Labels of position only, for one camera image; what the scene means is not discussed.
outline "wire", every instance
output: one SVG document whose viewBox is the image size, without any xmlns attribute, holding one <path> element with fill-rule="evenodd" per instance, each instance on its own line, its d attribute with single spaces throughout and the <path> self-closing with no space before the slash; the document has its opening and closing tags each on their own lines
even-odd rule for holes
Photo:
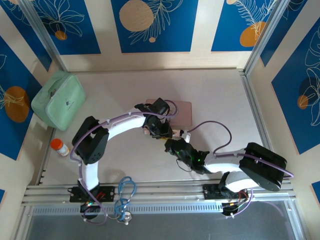
<svg viewBox="0 0 320 240">
<path fill-rule="evenodd" d="M 245 200 L 245 201 L 242 201 L 242 202 L 238 202 L 238 203 L 237 203 L 238 206 L 237 206 L 236 208 L 231 208 L 231 209 L 228 209 L 228 208 L 230 208 L 230 207 L 232 207 L 232 206 L 225 206 L 225 207 L 223 208 L 223 211 L 233 212 L 233 211 L 241 208 L 246 202 L 247 202 L 246 200 Z"/>
<path fill-rule="evenodd" d="M 273 167 L 274 169 L 277 169 L 277 170 L 287 174 L 288 176 L 284 176 L 283 177 L 284 179 L 294 178 L 294 176 L 295 176 L 292 172 L 289 172 L 289 171 L 283 169 L 282 167 L 279 167 L 279 166 L 277 166 L 277 165 L 275 165 L 275 164 L 273 164 L 271 162 L 268 162 L 266 160 L 263 160 L 263 159 L 261 159 L 259 157 L 256 157 L 256 156 L 253 156 L 253 155 L 250 155 L 250 154 L 246 154 L 246 153 L 237 153 L 237 155 L 257 160 L 258 162 L 261 162 L 261 163 L 263 163 L 265 165 Z M 216 158 L 225 158 L 225 157 L 234 157 L 234 156 L 235 156 L 234 154 L 229 153 L 229 154 L 219 154 L 219 155 L 216 155 L 215 157 Z"/>
<path fill-rule="evenodd" d="M 234 218 L 235 216 L 241 214 L 244 210 L 246 210 L 246 209 L 249 207 L 249 205 L 251 204 L 252 199 L 253 199 L 253 197 L 254 197 L 254 190 L 253 190 L 252 188 L 250 188 L 250 191 L 251 191 L 251 196 L 250 196 L 250 198 L 249 198 L 249 201 L 248 201 L 247 205 L 246 205 L 242 210 L 238 211 L 237 213 L 232 214 L 232 215 L 230 215 L 230 216 L 225 216 L 227 219 L 228 219 L 228 218 Z"/>
<path fill-rule="evenodd" d="M 223 123 L 221 123 L 221 122 L 219 122 L 219 121 L 213 121 L 213 120 L 204 121 L 204 122 L 200 123 L 198 126 L 196 126 L 196 127 L 192 128 L 191 130 L 189 130 L 188 133 L 193 132 L 194 130 L 196 130 L 197 128 L 199 128 L 201 125 L 207 124 L 207 123 L 219 124 L 219 125 L 221 125 L 222 127 L 224 127 L 224 128 L 227 130 L 227 132 L 229 133 L 229 141 L 228 141 L 226 144 L 217 147 L 217 148 L 213 151 L 213 154 L 215 154 L 216 151 L 218 151 L 219 149 L 222 149 L 222 148 L 228 146 L 228 145 L 231 143 L 231 141 L 232 141 L 232 134 L 231 134 L 231 131 L 229 130 L 229 128 L 227 128 L 227 126 L 225 126 Z"/>
<path fill-rule="evenodd" d="M 187 173 L 191 173 L 191 172 L 192 172 L 192 170 L 187 171 L 187 170 L 183 169 L 182 167 L 180 167 L 180 165 L 179 165 L 179 163 L 178 163 L 178 159 L 176 159 L 175 161 L 176 161 L 176 164 L 178 165 L 178 167 L 179 167 L 181 170 L 183 170 L 183 171 L 185 171 L 185 172 L 187 172 Z"/>
<path fill-rule="evenodd" d="M 173 114 L 168 114 L 167 116 L 164 116 L 165 118 L 171 118 L 171 117 L 174 117 L 175 115 L 177 115 L 178 113 L 178 107 L 176 105 L 175 102 L 171 101 L 171 100 L 165 100 L 166 102 L 169 102 L 169 103 L 172 103 L 174 106 L 175 106 L 175 111 Z M 131 112 L 131 113 L 126 113 L 126 114 L 123 114 L 123 115 L 120 115 L 120 116 L 117 116 L 117 117 L 114 117 L 112 118 L 111 120 L 109 121 L 104 121 L 103 123 L 91 128 L 89 131 L 87 131 L 82 137 L 80 137 L 80 139 L 74 144 L 73 146 L 73 149 L 71 150 L 70 152 L 70 159 L 78 162 L 78 167 L 79 167 L 79 182 L 81 183 L 81 185 L 83 186 L 84 190 L 88 193 L 88 195 L 92 198 L 92 200 L 101 208 L 101 210 L 103 211 L 104 213 L 104 220 L 101 221 L 101 222 L 93 222 L 93 221 L 90 221 L 86 218 L 84 218 L 83 220 L 85 222 L 88 222 L 90 224 L 93 224 L 93 225 L 102 225 L 104 224 L 106 221 L 107 221 L 107 218 L 108 218 L 108 213 L 106 211 L 106 209 L 102 206 L 102 204 L 95 198 L 95 196 L 93 196 L 93 194 L 90 192 L 90 190 L 87 188 L 86 186 L 86 183 L 84 181 L 84 178 L 83 178 L 83 174 L 82 174 L 82 164 L 83 164 L 83 161 L 81 159 L 78 159 L 74 156 L 75 154 L 75 151 L 77 149 L 77 147 L 79 146 L 79 144 L 89 135 L 91 134 L 94 130 L 96 130 L 97 128 L 99 127 L 102 127 L 102 126 L 105 126 L 105 125 L 109 125 L 109 124 L 112 124 L 113 122 L 116 122 L 116 121 L 119 121 L 119 120 L 122 120 L 124 118 L 127 118 L 128 116 L 143 116 L 143 115 L 154 115 L 154 116 L 157 116 L 157 117 L 163 117 L 163 115 L 161 114 L 158 114 L 158 113 L 153 113 L 153 112 L 142 112 L 142 111 L 139 111 L 139 112 Z"/>
<path fill-rule="evenodd" d="M 248 194 L 245 191 L 241 190 L 240 193 L 242 193 L 247 199 L 249 198 Z"/>
<path fill-rule="evenodd" d="M 170 106 L 169 106 L 168 110 L 166 111 L 165 116 L 168 116 L 169 113 L 170 113 Z"/>
</svg>

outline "orange circle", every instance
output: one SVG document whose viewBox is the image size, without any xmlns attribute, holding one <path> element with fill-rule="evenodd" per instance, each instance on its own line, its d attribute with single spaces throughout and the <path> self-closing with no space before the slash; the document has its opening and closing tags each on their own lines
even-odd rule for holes
<svg viewBox="0 0 320 240">
<path fill-rule="evenodd" d="M 150 43 L 155 43 L 156 42 L 156 38 L 155 37 L 150 37 L 149 38 L 149 42 Z"/>
<path fill-rule="evenodd" d="M 308 97 L 305 95 L 301 95 L 298 98 L 298 107 L 303 109 L 306 109 L 308 107 Z"/>
<path fill-rule="evenodd" d="M 259 21 L 254 25 L 248 26 L 241 33 L 240 44 L 244 47 L 254 47 L 265 25 L 264 21 Z"/>
<path fill-rule="evenodd" d="M 4 101 L 5 112 L 12 121 L 23 123 L 27 119 L 30 102 L 26 91 L 22 87 L 10 87 L 4 94 Z"/>
<path fill-rule="evenodd" d="M 51 141 L 50 146 L 54 150 L 59 150 L 64 146 L 64 142 L 59 138 L 55 138 Z"/>
<path fill-rule="evenodd" d="M 235 4 L 237 0 L 226 0 L 226 3 L 229 5 Z"/>
<path fill-rule="evenodd" d="M 151 8 L 142 0 L 127 1 L 120 9 L 119 18 L 123 27 L 131 32 L 144 31 L 155 20 Z"/>
<path fill-rule="evenodd" d="M 63 31 L 60 31 L 60 30 L 56 31 L 54 35 L 57 39 L 59 39 L 61 41 L 64 41 L 68 38 L 67 34 Z"/>
</svg>

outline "glass panel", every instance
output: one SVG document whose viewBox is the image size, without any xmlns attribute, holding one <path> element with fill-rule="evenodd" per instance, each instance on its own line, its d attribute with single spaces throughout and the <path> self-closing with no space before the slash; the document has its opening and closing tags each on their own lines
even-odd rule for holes
<svg viewBox="0 0 320 240">
<path fill-rule="evenodd" d="M 253 202 L 235 219 L 218 213 L 134 214 L 129 225 L 108 219 L 103 226 L 79 215 L 33 216 L 28 240 L 293 240 L 294 232 L 283 201 Z"/>
</svg>

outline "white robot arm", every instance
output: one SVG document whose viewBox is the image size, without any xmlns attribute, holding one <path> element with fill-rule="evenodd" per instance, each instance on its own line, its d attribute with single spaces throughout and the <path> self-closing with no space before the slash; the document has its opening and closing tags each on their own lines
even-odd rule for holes
<svg viewBox="0 0 320 240">
<path fill-rule="evenodd" d="M 287 161 L 284 158 L 253 142 L 248 143 L 246 148 L 232 152 L 197 151 L 189 143 L 188 131 L 171 129 L 167 118 L 174 114 L 168 115 L 169 111 L 166 101 L 159 98 L 153 104 L 138 104 L 128 113 L 101 124 L 93 116 L 85 119 L 72 140 L 74 148 L 70 154 L 72 160 L 79 162 L 80 175 L 78 187 L 72 188 L 74 192 L 71 192 L 71 196 L 77 194 L 76 202 L 86 203 L 83 205 L 84 211 L 87 211 L 86 208 L 93 200 L 102 208 L 100 202 L 103 202 L 103 199 L 100 194 L 105 195 L 102 188 L 108 187 L 100 186 L 98 163 L 105 153 L 107 142 L 133 128 L 146 128 L 152 138 L 167 138 L 165 151 L 198 174 L 222 172 L 220 183 L 208 186 L 212 188 L 210 192 L 214 199 L 231 199 L 238 192 L 239 196 L 241 190 L 257 186 L 276 192 L 281 188 L 284 173 L 290 174 L 285 170 Z"/>
</svg>

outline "metal frame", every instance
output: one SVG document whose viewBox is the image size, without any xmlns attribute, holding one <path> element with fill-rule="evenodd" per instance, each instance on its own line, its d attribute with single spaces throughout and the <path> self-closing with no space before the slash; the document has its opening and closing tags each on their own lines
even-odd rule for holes
<svg viewBox="0 0 320 240">
<path fill-rule="evenodd" d="M 161 182 L 138 182 L 137 192 L 131 198 L 132 204 L 163 204 L 163 203 L 227 203 L 223 200 L 205 200 L 202 185 L 218 184 L 220 179 L 211 180 L 186 180 L 186 181 L 161 181 Z M 47 185 L 47 186 L 28 186 L 22 199 L 22 206 L 39 205 L 74 205 L 69 202 L 69 188 L 76 185 Z M 116 183 L 102 184 L 102 186 L 115 186 Z M 129 197 L 130 189 L 124 191 L 123 197 Z M 278 201 L 295 200 L 292 184 L 289 180 L 282 182 L 279 192 L 270 192 L 263 188 L 254 189 L 254 201 Z"/>
<path fill-rule="evenodd" d="M 17 2 L 19 4 L 19 7 L 22 13 L 25 15 L 26 19 L 30 23 L 35 34 L 41 41 L 42 45 L 44 46 L 45 50 L 48 52 L 51 59 L 54 61 L 54 63 L 57 65 L 57 67 L 60 70 L 67 71 L 67 68 L 60 57 L 60 54 L 58 52 L 58 49 L 56 48 L 56 45 L 54 44 L 48 31 L 43 25 L 32 3 L 29 0 L 17 0 Z"/>
<path fill-rule="evenodd" d="M 246 76 L 250 74 L 253 67 L 255 66 L 256 61 L 260 58 L 260 55 L 265 48 L 269 38 L 271 37 L 272 33 L 274 32 L 279 20 L 281 19 L 283 13 L 285 12 L 289 2 L 291 0 L 278 0 L 275 8 L 273 9 L 266 26 L 264 27 L 258 41 L 256 42 L 252 53 L 248 59 L 248 62 L 244 66 L 244 73 Z"/>
<path fill-rule="evenodd" d="M 273 33 L 278 21 L 280 20 L 284 10 L 286 9 L 290 0 L 280 0 L 278 1 L 274 11 L 272 12 L 267 27 L 264 28 L 261 37 L 259 38 L 256 46 L 254 47 L 250 58 L 244 68 L 244 71 L 240 70 L 240 76 L 242 78 L 242 83 L 248 101 L 262 140 L 263 145 L 272 150 L 272 145 L 270 143 L 268 133 L 261 116 L 260 108 L 257 104 L 253 88 L 251 86 L 248 74 L 252 70 L 255 62 L 259 59 L 260 54 L 267 44 L 271 34 Z M 29 2 L 29 0 L 18 0 L 22 12 L 25 14 L 27 20 L 33 27 L 37 36 L 41 40 L 45 49 L 48 51 L 50 57 L 57 64 L 58 68 L 61 70 L 67 70 L 64 65 L 60 54 L 54 45 L 51 37 L 43 26 L 41 19 L 37 15 L 34 7 Z M 50 134 L 50 140 L 54 137 L 55 130 L 52 129 Z M 42 173 L 46 171 L 48 164 L 48 152 L 49 144 L 45 150 L 44 157 L 42 159 L 40 171 L 37 176 L 36 186 L 28 186 L 26 188 L 21 209 L 19 211 L 18 220 L 14 231 L 12 232 L 12 240 L 25 239 L 31 222 L 31 217 L 33 214 L 42 214 L 46 211 L 50 211 L 50 214 L 64 213 L 66 209 L 79 209 L 80 204 L 70 203 L 68 192 L 69 188 L 75 185 L 40 185 L 41 178 L 43 178 Z M 227 200 L 205 200 L 202 190 L 203 184 L 217 184 L 219 179 L 210 180 L 187 180 L 187 181 L 163 181 L 163 182 L 140 182 L 137 183 L 137 193 L 132 197 L 131 204 L 135 208 L 135 211 L 146 214 L 146 209 L 143 206 L 154 206 L 151 213 L 158 211 L 157 206 L 172 206 L 176 208 L 176 211 L 183 211 L 181 206 L 217 206 L 215 209 L 211 209 L 210 212 L 219 212 L 219 206 L 221 203 L 227 202 Z M 103 186 L 117 186 L 115 183 L 103 184 Z M 124 197 L 129 195 L 129 192 L 124 192 Z M 303 220 L 300 219 L 298 214 L 298 208 L 296 204 L 296 196 L 293 190 L 293 186 L 289 180 L 284 180 L 282 183 L 282 188 L 280 192 L 269 192 L 262 188 L 256 188 L 253 193 L 253 201 L 284 201 L 287 209 L 287 213 L 294 231 L 294 235 L 297 239 L 309 239 L 308 231 Z M 113 203 L 103 204 L 109 211 L 112 211 Z M 200 211 L 200 208 L 195 208 L 192 210 L 194 212 Z"/>
</svg>

